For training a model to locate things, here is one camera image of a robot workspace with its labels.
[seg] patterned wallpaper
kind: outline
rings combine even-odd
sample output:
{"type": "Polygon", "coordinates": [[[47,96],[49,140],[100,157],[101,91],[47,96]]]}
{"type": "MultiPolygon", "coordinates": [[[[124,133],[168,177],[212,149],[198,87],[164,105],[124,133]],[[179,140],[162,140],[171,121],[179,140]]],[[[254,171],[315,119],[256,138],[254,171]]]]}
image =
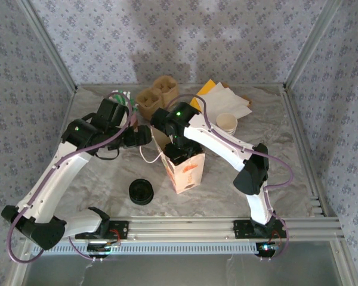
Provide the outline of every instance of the patterned wallpaper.
{"type": "Polygon", "coordinates": [[[32,0],[76,84],[284,82],[326,0],[32,0]]]}
{"type": "MultiPolygon", "coordinates": [[[[0,213],[30,190],[49,163],[69,99],[16,2],[0,0],[0,213]]],[[[8,225],[0,217],[0,285],[10,264],[8,225]]]]}
{"type": "Polygon", "coordinates": [[[317,175],[358,270],[358,0],[344,1],[294,94],[317,175]]]}

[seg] white paper cup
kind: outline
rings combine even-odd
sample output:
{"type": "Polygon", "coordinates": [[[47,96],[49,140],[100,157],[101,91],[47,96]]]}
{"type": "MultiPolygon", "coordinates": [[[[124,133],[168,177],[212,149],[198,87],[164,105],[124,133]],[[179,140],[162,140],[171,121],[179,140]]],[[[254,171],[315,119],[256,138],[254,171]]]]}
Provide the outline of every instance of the white paper cup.
{"type": "Polygon", "coordinates": [[[237,128],[237,118],[231,113],[221,113],[216,117],[216,125],[232,135],[237,128]]]}

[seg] black bottle cap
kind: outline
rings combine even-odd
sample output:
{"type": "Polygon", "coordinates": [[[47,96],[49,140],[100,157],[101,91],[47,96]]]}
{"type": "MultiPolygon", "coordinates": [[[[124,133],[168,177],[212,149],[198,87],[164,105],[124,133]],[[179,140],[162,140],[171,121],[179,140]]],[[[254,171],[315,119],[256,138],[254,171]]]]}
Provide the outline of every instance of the black bottle cap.
{"type": "Polygon", "coordinates": [[[129,186],[129,195],[134,204],[144,206],[153,199],[154,190],[149,181],[145,179],[136,179],[129,186]]]}

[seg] white cable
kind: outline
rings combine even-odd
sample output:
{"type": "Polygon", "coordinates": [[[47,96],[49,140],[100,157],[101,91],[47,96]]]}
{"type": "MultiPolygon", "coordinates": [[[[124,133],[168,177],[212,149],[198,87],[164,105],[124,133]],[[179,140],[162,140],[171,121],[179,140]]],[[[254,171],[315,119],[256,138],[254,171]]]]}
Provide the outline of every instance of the white cable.
{"type": "Polygon", "coordinates": [[[159,157],[163,154],[163,151],[159,153],[159,155],[153,160],[153,161],[147,161],[146,158],[144,158],[143,153],[142,153],[142,146],[139,146],[139,152],[141,153],[141,156],[143,158],[143,160],[148,163],[148,164],[152,164],[154,163],[157,159],[159,159],[159,157]]]}

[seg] white tissue paper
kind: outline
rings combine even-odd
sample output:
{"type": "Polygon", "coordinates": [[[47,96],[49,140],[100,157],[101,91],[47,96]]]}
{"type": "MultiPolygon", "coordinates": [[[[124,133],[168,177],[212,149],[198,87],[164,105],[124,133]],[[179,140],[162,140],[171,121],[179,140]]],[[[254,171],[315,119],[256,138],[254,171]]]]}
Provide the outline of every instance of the white tissue paper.
{"type": "MultiPolygon", "coordinates": [[[[207,104],[207,115],[211,123],[216,124],[216,117],[221,113],[231,113],[237,119],[244,117],[252,112],[248,108],[249,101],[234,94],[234,92],[225,88],[220,82],[215,85],[207,94],[202,95],[207,104]]],[[[203,111],[203,102],[197,100],[203,111]]]]}

